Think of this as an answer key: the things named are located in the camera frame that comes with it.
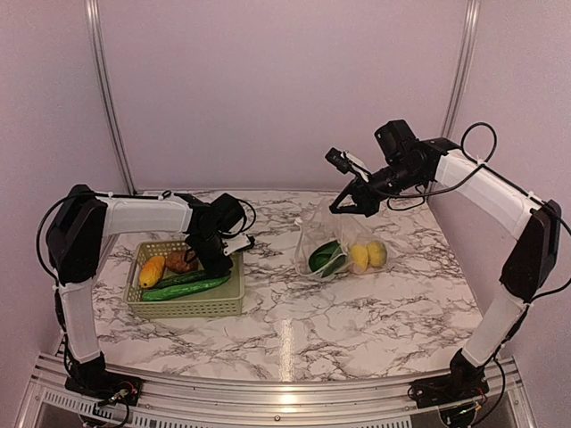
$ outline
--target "basket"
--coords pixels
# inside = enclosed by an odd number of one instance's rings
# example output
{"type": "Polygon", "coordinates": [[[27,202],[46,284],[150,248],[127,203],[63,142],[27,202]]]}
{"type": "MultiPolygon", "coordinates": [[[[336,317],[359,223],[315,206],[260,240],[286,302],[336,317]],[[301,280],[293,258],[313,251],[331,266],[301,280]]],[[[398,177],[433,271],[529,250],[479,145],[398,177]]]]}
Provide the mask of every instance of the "basket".
{"type": "MultiPolygon", "coordinates": [[[[143,290],[138,285],[141,267],[152,256],[167,256],[171,251],[187,250],[184,241],[151,241],[140,243],[128,272],[123,300],[135,315],[142,318],[231,317],[242,314],[244,297],[244,261],[242,253],[230,256],[234,266],[231,277],[220,287],[178,299],[141,301],[143,290]]],[[[169,270],[165,276],[171,276],[169,270]]]]}

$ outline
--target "white wall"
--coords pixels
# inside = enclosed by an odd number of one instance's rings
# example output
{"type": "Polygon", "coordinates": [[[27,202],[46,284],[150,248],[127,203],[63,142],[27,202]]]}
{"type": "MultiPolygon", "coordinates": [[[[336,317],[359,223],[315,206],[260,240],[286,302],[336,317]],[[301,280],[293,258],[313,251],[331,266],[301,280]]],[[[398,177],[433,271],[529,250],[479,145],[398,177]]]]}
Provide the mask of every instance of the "white wall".
{"type": "Polygon", "coordinates": [[[440,132],[466,1],[101,2],[121,133],[139,188],[328,188],[373,133],[440,132]]]}
{"type": "MultiPolygon", "coordinates": [[[[483,1],[473,68],[455,131],[459,141],[470,123],[492,123],[500,139],[492,167],[543,199],[558,201],[568,222],[570,46],[568,1],[483,1]]],[[[470,139],[469,147],[484,156],[489,141],[482,131],[470,139]]],[[[458,195],[435,197],[431,205],[480,306],[487,309],[514,242],[458,195]]],[[[569,241],[562,232],[559,264],[545,289],[571,275],[569,241]]],[[[544,428],[571,425],[570,301],[571,290],[538,300],[505,352],[516,356],[538,426],[544,428]]]]}
{"type": "Polygon", "coordinates": [[[13,426],[59,331],[37,223],[76,183],[121,190],[83,2],[0,3],[0,147],[0,426],[13,426]]]}

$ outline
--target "aluminum frame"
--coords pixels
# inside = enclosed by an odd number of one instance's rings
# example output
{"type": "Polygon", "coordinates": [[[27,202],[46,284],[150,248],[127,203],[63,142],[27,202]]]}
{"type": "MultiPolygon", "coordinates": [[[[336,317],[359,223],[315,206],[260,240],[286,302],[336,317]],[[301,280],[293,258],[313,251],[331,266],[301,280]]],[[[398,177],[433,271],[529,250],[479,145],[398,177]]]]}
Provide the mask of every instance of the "aluminum frame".
{"type": "Polygon", "coordinates": [[[452,137],[454,124],[456,123],[460,103],[462,101],[462,95],[464,95],[464,91],[466,90],[468,74],[474,57],[479,17],[480,0],[468,0],[466,18],[464,20],[464,31],[462,33],[462,44],[460,46],[458,64],[456,66],[456,76],[454,78],[454,84],[452,85],[450,102],[448,104],[446,116],[444,117],[443,129],[441,132],[441,136],[444,138],[450,139],[452,137]]]}
{"type": "Polygon", "coordinates": [[[103,107],[105,108],[105,117],[107,125],[111,132],[113,150],[119,164],[121,178],[125,188],[129,194],[135,194],[137,189],[133,181],[133,175],[128,165],[127,152],[123,144],[119,122],[113,103],[111,83],[107,72],[107,63],[105,60],[105,51],[103,49],[103,34],[101,31],[101,22],[99,20],[99,2],[97,0],[86,0],[87,25],[89,27],[89,36],[93,48],[93,56],[95,60],[95,70],[99,89],[103,98],[103,107]]]}
{"type": "MultiPolygon", "coordinates": [[[[517,428],[534,428],[514,359],[502,361],[502,366],[517,428]]],[[[434,413],[437,409],[460,404],[417,409],[414,401],[408,398],[407,391],[410,382],[418,379],[419,374],[331,383],[279,383],[197,378],[113,365],[109,368],[114,372],[139,376],[145,381],[137,407],[131,408],[132,422],[129,426],[149,426],[151,420],[155,421],[155,426],[161,426],[159,422],[176,420],[189,426],[209,428],[357,428],[382,426],[382,423],[403,421],[416,414],[434,413]]],[[[437,370],[421,375],[428,377],[446,373],[447,370],[437,370]]],[[[496,365],[490,365],[485,375],[491,388],[488,395],[495,399],[501,390],[500,370],[496,365]]],[[[57,404],[57,400],[59,407],[93,416],[91,411],[96,400],[66,391],[63,386],[65,379],[62,357],[40,354],[16,426],[34,427],[42,404],[57,404]]],[[[122,407],[106,407],[105,411],[107,417],[115,421],[124,416],[122,407]]]]}

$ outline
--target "brown potato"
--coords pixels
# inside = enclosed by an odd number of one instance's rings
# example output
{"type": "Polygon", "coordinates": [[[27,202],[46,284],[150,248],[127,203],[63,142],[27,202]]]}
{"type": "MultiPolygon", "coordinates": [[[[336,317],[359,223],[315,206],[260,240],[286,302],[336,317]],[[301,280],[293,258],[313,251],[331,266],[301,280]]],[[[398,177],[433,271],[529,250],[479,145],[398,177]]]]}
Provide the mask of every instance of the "brown potato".
{"type": "Polygon", "coordinates": [[[175,274],[186,274],[198,269],[198,259],[194,258],[194,251],[173,251],[167,256],[167,269],[175,274]]]}

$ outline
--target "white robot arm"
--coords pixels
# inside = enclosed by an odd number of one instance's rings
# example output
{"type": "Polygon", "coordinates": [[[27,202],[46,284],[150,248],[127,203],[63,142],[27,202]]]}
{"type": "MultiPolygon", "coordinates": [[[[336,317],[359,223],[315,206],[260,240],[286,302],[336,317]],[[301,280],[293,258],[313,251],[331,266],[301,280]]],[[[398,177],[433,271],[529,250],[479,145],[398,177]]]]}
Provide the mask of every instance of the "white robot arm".
{"type": "Polygon", "coordinates": [[[388,122],[375,137],[389,164],[376,173],[368,172],[346,152],[331,149],[327,154],[326,159],[339,171],[355,176],[331,205],[333,213],[371,216],[378,212],[381,201],[418,198],[400,192],[435,181],[443,190],[432,194],[452,190],[463,194],[517,240],[501,272],[502,286],[466,346],[452,359],[451,374],[411,385],[419,407],[477,396],[480,390],[489,390],[482,380],[485,365],[517,332],[535,293],[555,265],[561,208],[554,201],[534,198],[445,138],[419,141],[404,120],[388,122]],[[348,196],[351,205],[343,204],[348,196]]]}
{"type": "MultiPolygon", "coordinates": [[[[134,232],[186,234],[186,242],[212,277],[226,275],[232,268],[229,255],[251,248],[253,238],[232,233],[241,220],[244,229],[246,215],[240,201],[227,193],[207,204],[190,194],[113,196],[76,185],[66,199],[46,233],[58,278],[58,318],[72,369],[66,386],[104,399],[118,392],[122,383],[140,381],[106,372],[97,341],[92,289],[103,238],[134,232]]],[[[135,404],[134,394],[129,398],[129,404],[135,404]]]]}

